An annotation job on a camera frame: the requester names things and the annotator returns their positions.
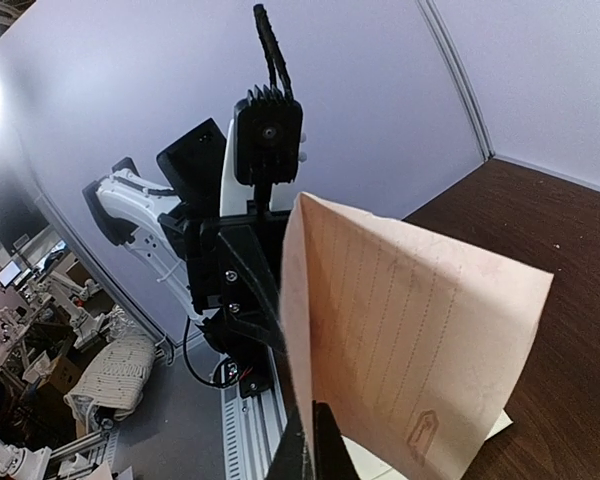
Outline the cream paper envelope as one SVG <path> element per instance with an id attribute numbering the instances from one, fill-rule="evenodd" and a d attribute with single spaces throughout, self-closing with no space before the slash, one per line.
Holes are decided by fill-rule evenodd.
<path id="1" fill-rule="evenodd" d="M 511 418 L 502 410 L 497 421 L 494 423 L 486 440 L 500 433 L 513 424 Z M 355 467 L 357 475 L 362 480 L 382 480 L 382 479 L 397 479 L 406 480 L 404 475 L 391 467 L 389 464 L 381 460 L 379 457 L 368 451 L 353 440 L 343 436 L 346 449 L 350 455 L 352 463 Z"/>

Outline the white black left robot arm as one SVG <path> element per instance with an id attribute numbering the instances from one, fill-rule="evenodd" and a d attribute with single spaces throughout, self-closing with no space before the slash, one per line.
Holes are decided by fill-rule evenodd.
<path id="1" fill-rule="evenodd" d="M 301 120 L 237 122 L 224 134 L 206 120 L 161 151 L 165 184 L 124 158 L 83 195 L 103 235 L 156 273 L 209 344 L 251 364 L 285 348 L 278 308 L 289 214 L 273 208 L 273 189 L 297 175 Z"/>

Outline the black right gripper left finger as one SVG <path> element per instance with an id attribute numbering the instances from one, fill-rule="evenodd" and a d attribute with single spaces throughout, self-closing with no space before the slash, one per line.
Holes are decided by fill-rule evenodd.
<path id="1" fill-rule="evenodd" d="M 307 480 L 311 478 L 311 460 L 298 407 L 288 421 L 266 474 L 266 480 Z"/>

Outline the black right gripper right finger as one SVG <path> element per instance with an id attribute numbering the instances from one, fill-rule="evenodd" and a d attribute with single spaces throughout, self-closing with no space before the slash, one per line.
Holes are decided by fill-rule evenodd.
<path id="1" fill-rule="evenodd" d="M 326 403 L 313 403 L 314 478 L 359 480 L 333 412 Z"/>

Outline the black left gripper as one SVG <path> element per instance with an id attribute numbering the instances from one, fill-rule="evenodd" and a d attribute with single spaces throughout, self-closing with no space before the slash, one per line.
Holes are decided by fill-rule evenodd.
<path id="1" fill-rule="evenodd" d="M 235 360 L 266 345 L 284 353 L 279 320 L 282 244 L 290 212 L 195 218 L 158 217 L 170 246 L 185 261 L 197 326 L 207 343 Z"/>

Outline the lined paper letter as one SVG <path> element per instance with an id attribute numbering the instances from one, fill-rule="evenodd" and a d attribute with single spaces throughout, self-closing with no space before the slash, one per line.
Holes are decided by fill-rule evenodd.
<path id="1" fill-rule="evenodd" d="M 399 220 L 298 195 L 280 323 L 309 445 L 313 409 L 409 479 L 459 479 L 504 410 L 553 277 Z"/>

